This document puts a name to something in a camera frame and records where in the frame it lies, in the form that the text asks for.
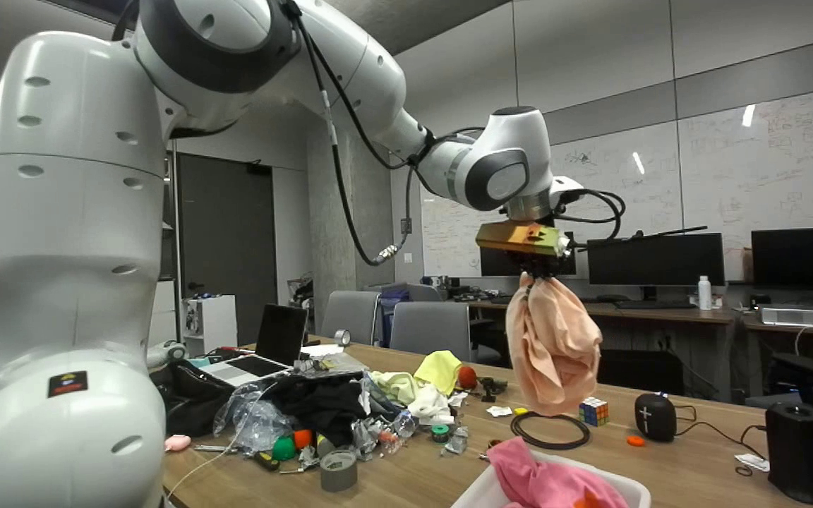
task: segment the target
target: cluttered table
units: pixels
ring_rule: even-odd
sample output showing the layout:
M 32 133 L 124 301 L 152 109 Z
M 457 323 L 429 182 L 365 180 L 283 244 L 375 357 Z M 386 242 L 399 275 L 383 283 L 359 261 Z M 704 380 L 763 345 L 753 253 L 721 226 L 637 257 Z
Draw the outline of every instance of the cluttered table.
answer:
M 423 355 L 369 345 L 352 345 L 350 355 L 381 371 L 416 371 Z M 357 486 L 348 490 L 321 490 L 320 472 L 296 472 L 283 463 L 266 472 L 241 455 L 214 458 L 214 450 L 189 448 L 167 455 L 163 487 L 179 508 L 234 508 L 234 505 L 451 505 L 484 473 L 484 450 L 491 441 L 512 436 L 512 418 L 491 418 L 489 405 L 522 405 L 512 370 L 474 366 L 479 378 L 505 380 L 496 400 L 468 395 L 457 421 L 468 428 L 462 455 L 441 455 L 427 432 L 410 436 L 390 458 L 369 458 L 357 467 Z M 738 472 L 735 455 L 746 450 L 741 435 L 765 422 L 765 411 L 731 404 L 674 397 L 678 410 L 697 410 L 697 425 L 671 443 L 630 446 L 636 428 L 637 390 L 598 386 L 597 397 L 611 404 L 611 421 L 591 428 L 591 443 L 563 450 L 563 458 L 637 479 L 650 487 L 653 505 L 798 505 L 769 483 L 769 473 Z M 574 441 L 580 428 L 558 421 L 530 421 L 530 435 L 546 441 Z M 765 435 L 746 432 L 746 443 L 765 455 Z

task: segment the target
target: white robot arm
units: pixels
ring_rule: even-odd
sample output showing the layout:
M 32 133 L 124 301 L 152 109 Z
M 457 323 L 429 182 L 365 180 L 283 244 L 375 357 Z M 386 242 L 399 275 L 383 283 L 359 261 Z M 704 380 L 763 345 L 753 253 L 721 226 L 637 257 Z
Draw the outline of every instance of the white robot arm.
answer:
M 436 195 L 542 219 L 575 188 L 551 175 L 537 109 L 431 137 L 403 113 L 395 58 L 321 0 L 141 0 L 124 43 L 29 37 L 0 78 L 0 505 L 159 505 L 163 404 L 143 345 L 163 147 L 234 123 L 279 69 L 307 69 L 307 47 Z

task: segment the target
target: pink towel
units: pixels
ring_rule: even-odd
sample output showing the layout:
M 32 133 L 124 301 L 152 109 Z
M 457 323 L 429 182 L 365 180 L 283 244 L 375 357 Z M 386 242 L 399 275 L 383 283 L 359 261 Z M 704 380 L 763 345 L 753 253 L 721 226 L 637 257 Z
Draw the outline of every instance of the pink towel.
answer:
M 602 331 L 558 278 L 520 275 L 509 340 L 520 391 L 534 411 L 575 411 L 598 386 Z
M 496 443 L 489 460 L 512 508 L 628 508 L 605 476 L 568 463 L 542 463 L 522 436 Z

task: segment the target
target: ceiling light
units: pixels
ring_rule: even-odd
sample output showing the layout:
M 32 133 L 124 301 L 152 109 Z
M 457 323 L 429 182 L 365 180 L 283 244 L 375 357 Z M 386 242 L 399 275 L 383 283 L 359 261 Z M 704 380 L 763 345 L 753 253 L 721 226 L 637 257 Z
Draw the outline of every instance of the ceiling light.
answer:
M 636 167 L 637 167 L 637 175 L 645 175 L 645 163 L 640 163 L 637 151 L 632 151 L 632 160 L 636 160 Z
M 753 103 L 746 106 L 746 113 L 743 113 L 743 127 L 748 130 L 750 120 L 753 120 Z

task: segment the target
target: pink cloth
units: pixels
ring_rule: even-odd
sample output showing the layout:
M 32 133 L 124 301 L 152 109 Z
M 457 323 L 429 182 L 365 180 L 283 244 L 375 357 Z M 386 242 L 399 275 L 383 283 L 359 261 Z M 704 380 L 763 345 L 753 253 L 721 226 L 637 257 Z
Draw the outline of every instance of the pink cloth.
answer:
M 489 460 L 512 508 L 628 508 L 605 476 L 568 463 L 542 463 L 522 436 L 496 443 Z
M 575 411 L 598 386 L 602 331 L 558 278 L 520 275 L 509 305 L 520 391 L 534 411 Z

